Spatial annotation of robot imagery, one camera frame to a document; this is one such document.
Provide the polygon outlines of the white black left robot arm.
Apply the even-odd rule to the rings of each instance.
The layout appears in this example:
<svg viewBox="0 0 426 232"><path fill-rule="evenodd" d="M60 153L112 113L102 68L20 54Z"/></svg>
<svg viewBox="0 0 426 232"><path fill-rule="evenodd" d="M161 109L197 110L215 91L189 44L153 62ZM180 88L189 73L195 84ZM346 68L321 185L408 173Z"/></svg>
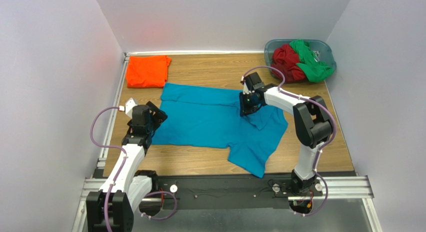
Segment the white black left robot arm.
<svg viewBox="0 0 426 232"><path fill-rule="evenodd" d="M156 172L138 171L137 168L145 158L156 130L168 116L152 102L138 104L133 98L117 110L124 112L130 121L121 145L115 146L120 155L111 174L86 198L87 229L90 232L132 231L140 202L147 194L158 190L154 180Z"/></svg>

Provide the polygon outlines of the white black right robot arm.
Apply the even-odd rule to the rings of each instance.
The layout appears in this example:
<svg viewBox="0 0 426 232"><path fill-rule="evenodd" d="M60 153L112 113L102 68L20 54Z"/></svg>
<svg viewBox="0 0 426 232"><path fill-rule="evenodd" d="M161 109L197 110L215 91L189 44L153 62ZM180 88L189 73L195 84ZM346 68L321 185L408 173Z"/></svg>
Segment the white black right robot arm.
<svg viewBox="0 0 426 232"><path fill-rule="evenodd" d="M294 194L304 193L316 180L323 147L336 135L336 122L323 98L297 95L274 84L266 85L257 72L242 76L240 82L243 85L239 94L240 116L254 114L263 106L273 106L293 116L301 147L288 188Z"/></svg>

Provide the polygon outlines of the blue t shirt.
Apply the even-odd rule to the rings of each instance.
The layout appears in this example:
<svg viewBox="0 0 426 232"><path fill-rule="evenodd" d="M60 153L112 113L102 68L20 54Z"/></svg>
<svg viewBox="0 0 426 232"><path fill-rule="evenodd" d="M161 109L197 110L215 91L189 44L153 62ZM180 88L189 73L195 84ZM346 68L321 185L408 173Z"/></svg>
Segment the blue t shirt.
<svg viewBox="0 0 426 232"><path fill-rule="evenodd" d="M281 109L269 105L241 116L239 93L166 83L160 109L167 119L156 130L152 144L229 148L229 162L262 178L288 122Z"/></svg>

